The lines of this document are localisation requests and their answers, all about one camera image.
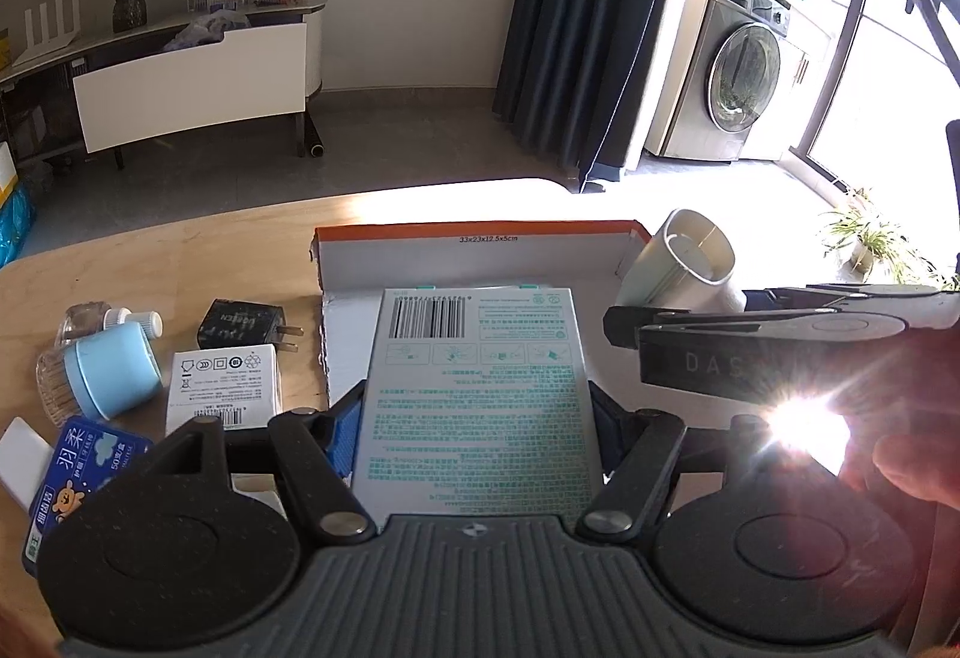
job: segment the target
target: washing machine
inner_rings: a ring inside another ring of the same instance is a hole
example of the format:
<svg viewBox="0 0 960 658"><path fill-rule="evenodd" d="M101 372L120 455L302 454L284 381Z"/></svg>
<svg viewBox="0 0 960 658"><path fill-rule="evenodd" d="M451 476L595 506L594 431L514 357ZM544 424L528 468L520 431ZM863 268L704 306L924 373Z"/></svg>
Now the washing machine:
<svg viewBox="0 0 960 658"><path fill-rule="evenodd" d="M773 98L781 72L779 42L789 23L789 7L777 0L707 0L680 97L654 153L738 158Z"/></svg>

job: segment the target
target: open cardboard box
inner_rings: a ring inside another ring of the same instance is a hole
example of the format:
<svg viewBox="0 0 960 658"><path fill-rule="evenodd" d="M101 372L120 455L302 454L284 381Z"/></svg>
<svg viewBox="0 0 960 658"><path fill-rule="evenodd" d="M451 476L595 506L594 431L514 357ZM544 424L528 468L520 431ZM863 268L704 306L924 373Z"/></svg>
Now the open cardboard box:
<svg viewBox="0 0 960 658"><path fill-rule="evenodd" d="M650 234L640 223L462 222L317 228L320 366L330 402L367 377L384 289L538 284L573 293L587 377L627 409L658 408L692 427L728 427L751 403L640 381L640 358L611 346L603 315ZM720 474L684 474L675 505L719 487Z"/></svg>

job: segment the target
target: round black disc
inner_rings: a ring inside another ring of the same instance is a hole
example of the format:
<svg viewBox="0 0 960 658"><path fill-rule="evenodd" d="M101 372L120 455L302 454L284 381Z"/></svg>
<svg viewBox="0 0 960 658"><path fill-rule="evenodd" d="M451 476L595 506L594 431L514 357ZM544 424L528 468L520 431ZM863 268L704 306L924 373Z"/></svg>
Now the round black disc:
<svg viewBox="0 0 960 658"><path fill-rule="evenodd" d="M126 650L226 636L270 609L299 562L288 522L198 476L112 483L43 541L37 581L59 627Z"/></svg>
<svg viewBox="0 0 960 658"><path fill-rule="evenodd" d="M652 560L697 615L779 645L886 626L913 578L910 543L885 512L838 482L789 474L683 506L656 534Z"/></svg>

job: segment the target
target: small plastic bottle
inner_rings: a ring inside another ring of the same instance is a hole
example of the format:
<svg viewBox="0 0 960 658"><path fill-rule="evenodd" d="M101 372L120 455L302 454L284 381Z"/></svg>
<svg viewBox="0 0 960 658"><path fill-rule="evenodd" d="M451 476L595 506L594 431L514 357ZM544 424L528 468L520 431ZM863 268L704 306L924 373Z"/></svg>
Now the small plastic bottle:
<svg viewBox="0 0 960 658"><path fill-rule="evenodd" d="M62 348L78 338L125 322L137 322L149 341L163 335L163 319L155 311L133 313L128 308L113 308L104 300L91 300L89 303L72 305L66 310L64 321L56 331L54 348Z"/></svg>

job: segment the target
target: black power adapter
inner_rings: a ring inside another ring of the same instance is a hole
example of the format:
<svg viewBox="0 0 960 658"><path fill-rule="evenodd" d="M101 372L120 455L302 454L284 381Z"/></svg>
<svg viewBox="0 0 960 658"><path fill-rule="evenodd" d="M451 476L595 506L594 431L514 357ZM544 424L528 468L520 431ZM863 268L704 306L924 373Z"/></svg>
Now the black power adapter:
<svg viewBox="0 0 960 658"><path fill-rule="evenodd" d="M279 351L297 351L295 343L283 340L285 335L301 336L304 329L288 327L282 307L218 298L200 323L197 343L201 349L272 343Z"/></svg>

